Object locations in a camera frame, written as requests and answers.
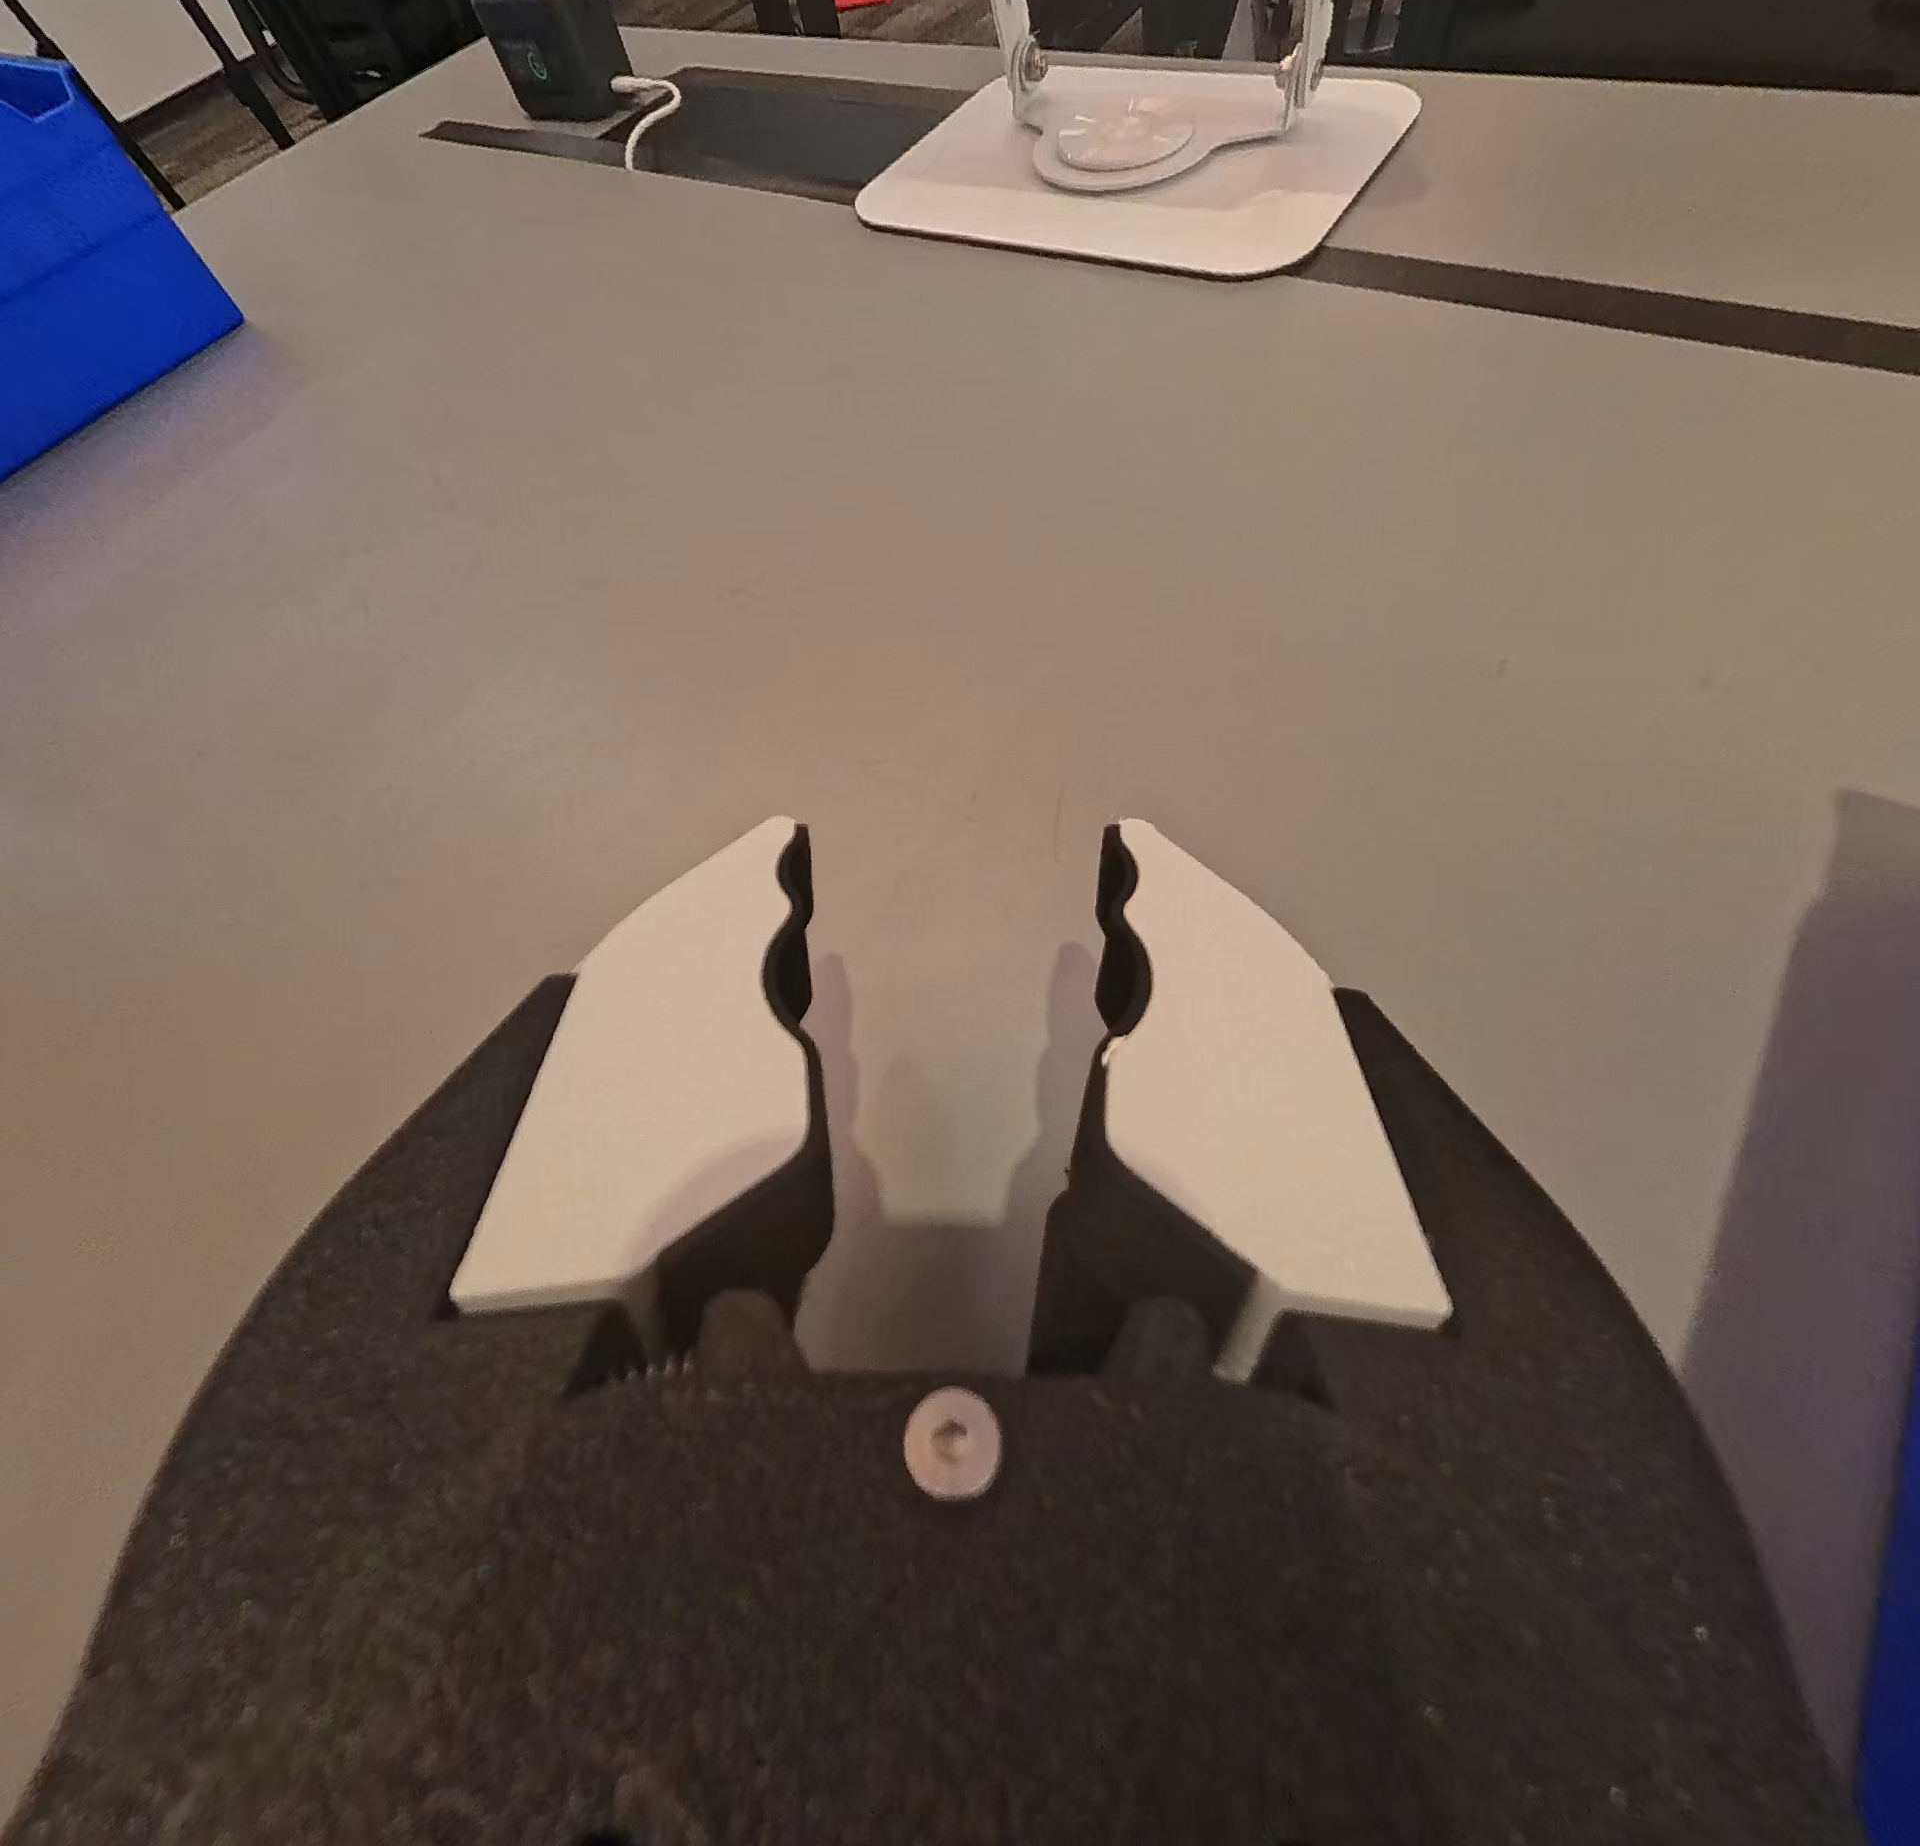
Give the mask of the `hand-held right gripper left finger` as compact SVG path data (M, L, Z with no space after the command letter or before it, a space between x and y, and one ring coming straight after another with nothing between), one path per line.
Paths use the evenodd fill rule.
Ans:
M452 1277L463 1318L613 1305L641 1355L706 1305L793 1322L833 1233L808 828L768 816L587 951Z

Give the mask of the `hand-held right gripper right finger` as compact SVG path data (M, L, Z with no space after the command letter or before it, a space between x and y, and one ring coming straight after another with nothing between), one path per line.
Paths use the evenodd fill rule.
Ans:
M1050 1206L1050 1369L1092 1371L1149 1301L1248 1382L1285 1318L1441 1331L1431 1254L1329 974L1144 818L1094 877L1102 1038Z

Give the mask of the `blue plastic bin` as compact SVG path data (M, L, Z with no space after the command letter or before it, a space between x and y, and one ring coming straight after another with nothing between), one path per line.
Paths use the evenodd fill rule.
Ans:
M1856 1803L1872 1843L1918 1841L1918 1402L1896 1464L1874 1639L1861 1692Z
M7 56L1 476L241 324L76 73Z

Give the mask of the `black charger block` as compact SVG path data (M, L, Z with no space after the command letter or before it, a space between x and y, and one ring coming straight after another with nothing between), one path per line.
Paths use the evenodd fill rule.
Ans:
M627 52L609 0L466 0L521 110L589 121L622 112Z

